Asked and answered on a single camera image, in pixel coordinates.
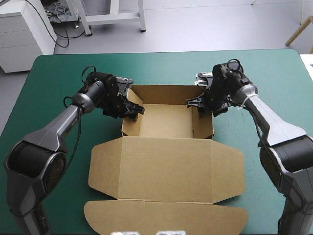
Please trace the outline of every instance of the brown cardboard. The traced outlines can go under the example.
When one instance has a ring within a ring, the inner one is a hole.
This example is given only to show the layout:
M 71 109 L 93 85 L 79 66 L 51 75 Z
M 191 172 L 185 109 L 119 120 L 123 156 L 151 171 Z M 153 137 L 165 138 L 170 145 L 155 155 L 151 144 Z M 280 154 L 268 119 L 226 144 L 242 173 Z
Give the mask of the brown cardboard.
M 248 213 L 241 208 L 195 203 L 160 203 L 130 200 L 89 201 L 84 206 L 88 223 L 99 234 L 137 231 L 186 231 L 187 235 L 238 235 Z
M 121 137 L 93 148 L 89 186 L 117 199 L 216 203 L 244 192 L 244 156 L 213 140 Z
M 124 119 L 125 136 L 160 138 L 211 138 L 214 134 L 212 114 L 199 117 L 196 108 L 187 108 L 187 99 L 201 95 L 196 86 L 134 85 L 127 97 L 145 108 L 134 124 Z
M 90 201 L 84 213 L 98 233 L 186 231 L 188 235 L 239 234 L 241 208 L 213 203 L 245 190 L 241 151 L 210 140 L 212 114 L 187 108 L 196 86 L 137 85 L 128 99 L 145 107 L 125 118 L 123 137 L 92 150 L 89 186 L 118 200 Z

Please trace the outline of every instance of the white table frame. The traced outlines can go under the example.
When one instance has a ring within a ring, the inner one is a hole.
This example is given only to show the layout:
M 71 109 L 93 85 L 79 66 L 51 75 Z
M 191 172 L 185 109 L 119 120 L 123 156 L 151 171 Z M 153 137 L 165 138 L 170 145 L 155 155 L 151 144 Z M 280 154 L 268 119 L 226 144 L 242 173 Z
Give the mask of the white table frame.
M 116 24 L 140 21 L 141 31 L 146 31 L 145 15 L 143 10 L 143 0 L 138 0 L 139 11 L 132 13 L 119 13 L 119 0 L 111 0 L 110 14 L 88 16 L 83 0 L 75 0 L 79 16 L 83 23 L 85 32 L 91 36 L 91 26 L 101 24 Z

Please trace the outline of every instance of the white cabinet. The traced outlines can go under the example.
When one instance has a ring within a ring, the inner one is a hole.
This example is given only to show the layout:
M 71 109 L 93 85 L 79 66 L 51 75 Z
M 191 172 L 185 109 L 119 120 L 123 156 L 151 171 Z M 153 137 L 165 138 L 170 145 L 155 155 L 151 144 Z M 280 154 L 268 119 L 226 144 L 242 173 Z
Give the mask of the white cabinet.
M 40 0 L 29 0 L 39 11 L 54 40 L 56 35 Z M 55 42 L 35 9 L 24 0 L 0 7 L 0 66 L 5 72 L 28 71 L 35 59 L 53 54 Z

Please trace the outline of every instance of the cabinet drawer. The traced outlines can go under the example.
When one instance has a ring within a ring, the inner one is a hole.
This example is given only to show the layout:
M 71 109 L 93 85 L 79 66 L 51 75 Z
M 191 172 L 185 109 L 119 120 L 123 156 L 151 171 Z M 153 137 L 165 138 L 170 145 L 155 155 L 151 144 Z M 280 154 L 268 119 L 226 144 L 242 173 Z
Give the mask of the cabinet drawer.
M 7 16 L 0 18 L 0 33 L 29 30 L 23 16 Z
M 37 44 L 31 31 L 0 33 L 0 48 Z
M 0 67 L 5 72 L 28 71 L 40 55 L 38 45 L 0 48 Z

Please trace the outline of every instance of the green table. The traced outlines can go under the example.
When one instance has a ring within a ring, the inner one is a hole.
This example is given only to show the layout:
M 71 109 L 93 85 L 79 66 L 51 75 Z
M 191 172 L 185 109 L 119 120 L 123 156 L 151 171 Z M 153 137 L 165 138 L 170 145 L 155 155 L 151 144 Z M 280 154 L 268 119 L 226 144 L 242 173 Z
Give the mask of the green table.
M 0 159 L 27 133 L 48 124 L 62 110 L 63 97 L 82 86 L 83 68 L 133 78 L 136 84 L 193 84 L 195 74 L 211 71 L 218 63 L 238 58 L 259 95 L 286 121 L 313 135 L 313 82 L 294 50 L 204 51 L 179 53 L 85 54 L 40 56 L 0 137 Z M 89 188 L 88 172 L 93 146 L 120 137 L 121 120 L 97 109 L 82 118 L 82 136 L 74 161 L 63 180 L 45 200 L 54 233 L 94 233 L 84 218 L 89 200 L 110 197 Z M 284 197 L 277 192 L 259 162 L 258 137 L 245 110 L 231 108 L 214 119 L 214 139 L 242 150 L 246 161 L 246 191 L 219 204 L 243 207 L 249 221 L 243 233 L 276 233 Z M 67 139 L 73 148 L 77 129 Z M 0 168 L 0 233 L 20 230 L 5 202 L 6 173 Z

